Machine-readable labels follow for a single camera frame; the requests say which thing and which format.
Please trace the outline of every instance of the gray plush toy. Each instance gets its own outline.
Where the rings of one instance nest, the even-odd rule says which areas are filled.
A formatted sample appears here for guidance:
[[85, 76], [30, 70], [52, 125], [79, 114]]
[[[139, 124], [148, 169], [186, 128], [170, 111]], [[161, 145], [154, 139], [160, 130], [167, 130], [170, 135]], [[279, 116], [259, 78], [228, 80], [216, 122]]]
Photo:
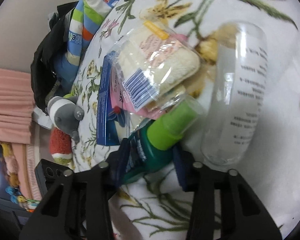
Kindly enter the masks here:
[[76, 97], [53, 97], [48, 103], [47, 112], [54, 126], [78, 143], [80, 140], [78, 126], [79, 121], [83, 119], [84, 111], [76, 103]]

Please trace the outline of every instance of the green spray bottle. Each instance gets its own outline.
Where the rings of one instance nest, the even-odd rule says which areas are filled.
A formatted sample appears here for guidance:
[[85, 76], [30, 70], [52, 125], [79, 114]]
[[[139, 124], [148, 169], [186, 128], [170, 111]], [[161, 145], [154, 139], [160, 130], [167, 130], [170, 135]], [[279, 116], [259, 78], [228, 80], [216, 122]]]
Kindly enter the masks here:
[[129, 137], [130, 156], [123, 183], [135, 182], [168, 165], [173, 157], [172, 146], [202, 113], [197, 100], [187, 96], [171, 111], [135, 131]]

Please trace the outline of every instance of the wall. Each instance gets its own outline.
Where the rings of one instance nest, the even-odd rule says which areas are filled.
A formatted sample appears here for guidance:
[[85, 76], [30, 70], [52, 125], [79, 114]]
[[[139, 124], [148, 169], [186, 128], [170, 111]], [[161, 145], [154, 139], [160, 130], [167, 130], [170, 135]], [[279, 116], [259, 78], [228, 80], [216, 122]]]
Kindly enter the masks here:
[[30, 72], [38, 45], [48, 33], [48, 14], [75, 0], [5, 0], [0, 6], [0, 67]]

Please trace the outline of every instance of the metal screw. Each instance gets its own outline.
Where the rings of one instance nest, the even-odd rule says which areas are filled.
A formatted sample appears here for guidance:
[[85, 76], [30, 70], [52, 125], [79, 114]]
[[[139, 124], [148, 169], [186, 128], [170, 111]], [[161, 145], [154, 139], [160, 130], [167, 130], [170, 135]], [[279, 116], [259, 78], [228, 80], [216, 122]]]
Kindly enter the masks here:
[[234, 170], [234, 169], [231, 169], [231, 170], [229, 170], [228, 172], [229, 172], [229, 174], [230, 174], [231, 176], [233, 176], [233, 177], [235, 177], [235, 176], [238, 175], [238, 172], [237, 172], [236, 170]]
[[192, 163], [192, 166], [196, 169], [201, 169], [203, 167], [203, 164], [201, 162], [194, 162]]
[[65, 175], [66, 177], [69, 177], [69, 176], [71, 176], [73, 174], [73, 171], [72, 170], [65, 170], [64, 172], [63, 172], [63, 175]]
[[98, 164], [99, 168], [105, 169], [109, 166], [109, 163], [107, 162], [101, 162]]

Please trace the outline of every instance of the pink package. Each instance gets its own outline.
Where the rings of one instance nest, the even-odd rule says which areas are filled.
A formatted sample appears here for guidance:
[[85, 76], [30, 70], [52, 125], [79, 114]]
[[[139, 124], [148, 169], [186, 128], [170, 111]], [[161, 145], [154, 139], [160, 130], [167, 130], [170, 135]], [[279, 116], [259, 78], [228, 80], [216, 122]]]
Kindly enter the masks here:
[[130, 113], [135, 113], [142, 117], [150, 118], [157, 120], [165, 111], [152, 111], [149, 112], [146, 108], [142, 108], [139, 111], [135, 111], [133, 108], [133, 104], [130, 101], [127, 92], [120, 85], [117, 73], [114, 69], [111, 70], [111, 80], [110, 80], [110, 98], [111, 98], [111, 106], [113, 109], [115, 107], [119, 107], [121, 109], [127, 110]]

